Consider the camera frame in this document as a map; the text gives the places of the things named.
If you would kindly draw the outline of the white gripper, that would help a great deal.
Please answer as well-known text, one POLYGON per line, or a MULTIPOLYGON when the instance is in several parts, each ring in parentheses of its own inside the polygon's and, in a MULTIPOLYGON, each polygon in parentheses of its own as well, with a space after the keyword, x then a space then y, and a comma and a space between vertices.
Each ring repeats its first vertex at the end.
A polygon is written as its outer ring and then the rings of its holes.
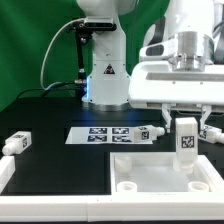
POLYGON ((132 72, 128 98, 134 108, 162 108, 167 133, 171 110, 201 109, 203 130, 211 112, 224 112, 224 66, 208 65, 204 72, 173 71, 167 61, 141 62, 132 72))

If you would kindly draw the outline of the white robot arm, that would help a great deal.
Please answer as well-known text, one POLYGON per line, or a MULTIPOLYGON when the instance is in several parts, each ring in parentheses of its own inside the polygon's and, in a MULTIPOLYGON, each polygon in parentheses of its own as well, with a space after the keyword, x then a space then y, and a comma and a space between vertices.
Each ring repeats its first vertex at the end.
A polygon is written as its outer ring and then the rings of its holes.
POLYGON ((98 110, 157 109, 170 127, 173 110, 199 111, 204 124, 224 112, 224 65, 214 63, 224 0, 170 0, 140 49, 139 62, 126 72, 126 35, 119 16, 137 0, 77 0, 84 27, 93 32, 93 69, 87 78, 85 106, 98 110))

